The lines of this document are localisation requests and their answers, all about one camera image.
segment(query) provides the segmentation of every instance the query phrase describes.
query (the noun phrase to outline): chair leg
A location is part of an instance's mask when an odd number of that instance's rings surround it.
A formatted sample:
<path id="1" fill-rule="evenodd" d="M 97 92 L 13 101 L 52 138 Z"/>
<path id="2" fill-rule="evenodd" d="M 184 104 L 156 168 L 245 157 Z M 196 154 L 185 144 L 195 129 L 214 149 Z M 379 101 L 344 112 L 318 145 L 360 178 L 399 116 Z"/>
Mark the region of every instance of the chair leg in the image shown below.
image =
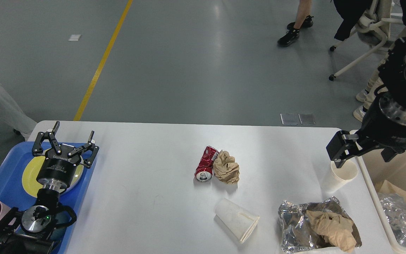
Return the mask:
<path id="1" fill-rule="evenodd" d="M 376 45 L 375 47 L 373 47 L 371 50 L 369 50 L 368 52 L 364 53 L 362 56 L 360 56 L 359 58 L 355 59 L 353 62 L 351 62 L 350 64 L 348 64 L 347 66 L 345 66 L 344 68 L 340 69 L 339 71 L 337 71 L 335 74 L 330 75 L 329 79 L 331 81 L 335 80 L 336 77 L 338 77 L 339 75 L 343 74 L 344 72 L 346 72 L 348 69 L 352 68 L 353 66 L 355 66 L 356 64 L 358 64 L 359 62 L 363 61 L 365 58 L 367 58 L 369 55 L 371 55 L 372 53 L 376 52 L 377 50 L 379 50 L 381 47 L 383 47 L 383 45 L 385 45 L 386 41 L 388 40 L 388 37 L 386 36 L 386 34 L 384 32 L 382 32 L 380 29 L 375 30 L 381 37 L 382 37 L 382 41 Z"/>
<path id="2" fill-rule="evenodd" d="M 353 29 L 353 31 L 350 33 L 349 38 L 352 37 L 352 35 L 354 35 L 356 32 L 358 32 L 356 29 Z M 345 42 L 345 40 L 340 41 L 338 43 L 336 43 L 335 45 L 330 47 L 330 51 L 333 52 L 337 47 L 339 47 L 343 42 Z"/>

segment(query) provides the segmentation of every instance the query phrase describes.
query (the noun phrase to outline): white sticker on floor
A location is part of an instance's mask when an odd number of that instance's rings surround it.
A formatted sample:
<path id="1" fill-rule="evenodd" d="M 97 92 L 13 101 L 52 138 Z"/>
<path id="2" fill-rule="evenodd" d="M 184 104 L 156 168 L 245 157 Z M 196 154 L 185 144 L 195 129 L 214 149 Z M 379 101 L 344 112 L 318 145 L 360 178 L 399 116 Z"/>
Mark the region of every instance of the white sticker on floor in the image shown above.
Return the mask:
<path id="1" fill-rule="evenodd" d="M 69 42 L 77 42 L 79 41 L 79 38 L 81 37 L 81 34 L 72 34 L 70 36 L 70 39 L 68 39 Z"/>

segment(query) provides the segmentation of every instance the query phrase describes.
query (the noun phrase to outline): person's leg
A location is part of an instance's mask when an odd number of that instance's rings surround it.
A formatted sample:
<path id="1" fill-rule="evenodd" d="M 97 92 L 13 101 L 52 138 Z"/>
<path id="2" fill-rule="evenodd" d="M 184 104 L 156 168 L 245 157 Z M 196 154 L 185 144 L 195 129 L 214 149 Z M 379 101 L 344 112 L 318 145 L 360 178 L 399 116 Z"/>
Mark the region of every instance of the person's leg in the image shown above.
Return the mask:
<path id="1" fill-rule="evenodd" d="M 406 37 L 406 27 L 404 27 L 404 29 L 398 34 L 398 38 L 401 37 Z M 393 49 L 394 48 L 394 44 L 392 44 L 389 49 Z M 382 61 L 380 61 L 380 65 L 384 64 L 386 59 L 388 59 L 388 54 L 385 55 L 385 57 L 382 59 Z M 366 86 L 366 88 L 364 90 L 361 90 L 358 94 L 356 94 L 356 100 L 358 100 L 359 102 L 365 102 L 366 97 L 370 94 L 370 91 L 374 91 L 374 89 L 372 89 L 372 87 L 374 86 L 374 84 L 377 82 L 377 80 L 379 79 L 379 70 L 375 69 L 374 72 L 372 73 L 371 77 L 368 80 L 368 84 Z M 371 101 L 367 102 L 369 103 L 369 105 L 365 105 L 365 108 L 369 108 L 370 104 L 372 103 L 372 101 L 374 100 L 375 96 L 374 93 L 372 93 L 371 96 L 369 96 L 369 100 L 372 99 Z"/>
<path id="2" fill-rule="evenodd" d="M 311 0 L 300 0 L 299 7 L 297 10 L 297 17 L 293 25 L 293 28 L 289 29 L 289 31 L 285 34 L 285 36 L 281 37 L 277 41 L 277 44 L 280 47 L 288 47 L 299 38 L 300 27 L 305 21 L 305 18 L 309 15 L 310 11 L 311 11 Z"/>
<path id="3" fill-rule="evenodd" d="M 406 37 L 406 27 L 404 27 L 404 29 L 398 34 L 398 38 L 401 37 Z M 392 50 L 394 48 L 394 43 L 389 47 L 390 50 Z M 386 62 L 386 60 L 388 59 L 388 53 L 385 55 L 385 58 L 382 59 L 382 61 L 380 61 L 379 66 L 381 66 L 382 64 L 384 64 Z M 368 81 L 368 85 L 367 87 L 364 89 L 365 91 L 367 91 L 367 93 L 365 94 L 364 97 L 364 101 L 362 106 L 359 106 L 357 109 L 355 109 L 355 111 L 353 111 L 353 116 L 360 122 L 363 121 L 363 117 L 366 114 L 366 111 L 369 109 L 369 107 L 371 106 L 371 104 L 373 103 L 374 99 L 375 99 L 375 94 L 374 91 L 377 89 L 377 87 L 379 87 L 380 85 L 383 85 L 383 81 L 382 79 L 380 79 L 379 77 L 379 70 L 378 68 L 374 70 L 371 78 Z M 386 88 L 382 88 L 380 90 L 380 92 L 385 92 L 388 91 Z M 361 92 L 359 92 L 356 95 L 357 100 L 359 100 L 359 94 Z"/>
<path id="4" fill-rule="evenodd" d="M 303 21 L 311 13 L 311 1 L 312 0 L 300 0 L 299 8 L 297 9 L 297 16 L 295 18 L 294 29 L 300 29 Z"/>
<path id="5" fill-rule="evenodd" d="M 0 84 L 0 118 L 12 128 L 21 132 L 25 139 L 29 137 L 37 124 L 27 117 L 13 98 Z"/>

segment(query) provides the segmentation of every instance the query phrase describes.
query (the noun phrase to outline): can lid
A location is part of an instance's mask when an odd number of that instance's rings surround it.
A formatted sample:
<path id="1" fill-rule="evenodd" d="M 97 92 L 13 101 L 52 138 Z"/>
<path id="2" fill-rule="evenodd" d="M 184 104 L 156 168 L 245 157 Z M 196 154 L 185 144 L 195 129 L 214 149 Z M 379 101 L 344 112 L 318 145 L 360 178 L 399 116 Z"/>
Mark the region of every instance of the can lid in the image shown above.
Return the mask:
<path id="1" fill-rule="evenodd" d="M 201 171 L 195 174 L 195 179 L 201 183 L 208 182 L 212 177 L 213 175 L 207 171 Z"/>

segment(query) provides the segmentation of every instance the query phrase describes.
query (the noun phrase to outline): blue tray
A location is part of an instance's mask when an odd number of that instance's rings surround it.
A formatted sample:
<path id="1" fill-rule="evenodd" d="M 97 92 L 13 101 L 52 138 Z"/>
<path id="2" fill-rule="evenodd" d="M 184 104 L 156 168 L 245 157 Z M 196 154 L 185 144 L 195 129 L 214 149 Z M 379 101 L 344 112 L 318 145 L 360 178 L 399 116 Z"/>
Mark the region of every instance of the blue tray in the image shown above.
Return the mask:
<path id="1" fill-rule="evenodd" d="M 78 147 L 83 144 L 68 143 L 69 145 Z M 33 158 L 32 146 L 34 142 L 22 142 L 14 146 L 0 167 L 0 201 L 9 207 L 18 207 L 20 211 L 24 211 L 31 207 L 36 198 L 27 194 L 23 189 L 21 183 L 21 177 L 23 176 L 24 168 Z M 51 148 L 49 143 L 42 143 L 44 150 Z M 87 151 L 82 157 L 90 157 L 91 151 Z M 70 206 L 76 214 L 79 214 L 82 201 L 87 191 L 87 187 L 90 183 L 90 178 L 93 174 L 93 168 L 95 167 L 95 161 L 90 169 L 84 168 L 82 177 L 76 186 L 69 190 L 67 193 L 61 195 L 60 202 L 63 205 Z M 58 247 L 52 252 L 52 254 L 63 254 L 67 248 L 71 234 L 73 233 L 74 224 L 66 229 L 66 233 Z"/>

